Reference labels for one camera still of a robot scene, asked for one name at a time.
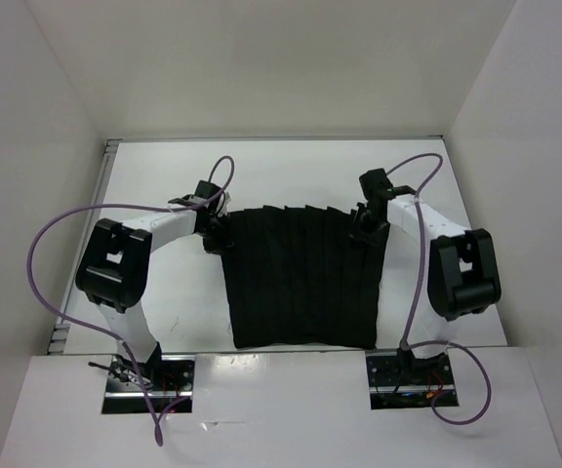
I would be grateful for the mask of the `black pleated skirt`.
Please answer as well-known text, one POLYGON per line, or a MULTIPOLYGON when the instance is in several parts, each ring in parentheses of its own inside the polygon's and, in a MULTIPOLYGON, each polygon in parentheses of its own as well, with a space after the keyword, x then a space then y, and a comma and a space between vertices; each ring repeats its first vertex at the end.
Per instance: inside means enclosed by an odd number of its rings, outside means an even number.
POLYGON ((331 207, 229 215, 221 263, 236 348, 375 348, 385 244, 353 239, 352 221, 331 207))

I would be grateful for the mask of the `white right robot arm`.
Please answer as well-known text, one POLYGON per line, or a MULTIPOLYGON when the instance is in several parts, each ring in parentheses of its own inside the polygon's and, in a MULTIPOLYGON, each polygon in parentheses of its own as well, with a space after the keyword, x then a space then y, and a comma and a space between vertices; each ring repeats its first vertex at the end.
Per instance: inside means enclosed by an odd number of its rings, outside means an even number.
POLYGON ((365 188, 363 194, 351 237, 380 247, 394 226, 420 247, 421 288, 412 298, 396 360, 400 378, 417 383, 445 354, 459 320, 484 312, 501 298, 493 240, 485 229, 472 230, 449 220, 407 185, 365 188))

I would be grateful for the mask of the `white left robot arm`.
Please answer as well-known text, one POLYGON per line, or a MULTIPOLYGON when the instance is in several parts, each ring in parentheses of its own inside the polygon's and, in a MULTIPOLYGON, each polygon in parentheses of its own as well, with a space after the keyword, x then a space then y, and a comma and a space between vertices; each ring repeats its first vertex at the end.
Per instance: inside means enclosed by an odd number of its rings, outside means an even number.
POLYGON ((208 253, 229 245, 226 221, 229 196, 202 206, 188 195, 167 211, 125 221, 97 222, 78 266, 75 284, 97 306, 117 335, 117 356, 140 389, 156 387, 163 377, 162 351, 151 333, 141 298, 151 255, 179 238, 198 235, 208 253))

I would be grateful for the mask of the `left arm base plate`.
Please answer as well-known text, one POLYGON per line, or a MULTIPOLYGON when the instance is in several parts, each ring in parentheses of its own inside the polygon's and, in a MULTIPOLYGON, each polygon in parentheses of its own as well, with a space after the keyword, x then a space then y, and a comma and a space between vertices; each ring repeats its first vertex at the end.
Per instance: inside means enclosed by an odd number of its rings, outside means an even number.
MULTIPOLYGON (((192 413, 195 374, 194 355, 165 355, 163 373, 143 377, 149 400, 157 414, 192 413)), ((141 384, 132 370, 127 370, 112 356, 108 365, 89 362, 88 366, 105 373, 102 414, 141 414, 147 405, 141 384)))

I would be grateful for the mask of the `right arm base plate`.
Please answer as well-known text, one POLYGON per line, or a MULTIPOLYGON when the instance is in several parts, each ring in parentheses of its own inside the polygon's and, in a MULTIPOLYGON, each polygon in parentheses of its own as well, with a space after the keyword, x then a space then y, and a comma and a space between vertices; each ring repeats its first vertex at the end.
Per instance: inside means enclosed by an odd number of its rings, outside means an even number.
POLYGON ((423 409, 459 405, 451 363, 446 354, 426 363, 404 364, 395 351, 365 356, 371 410, 423 409))

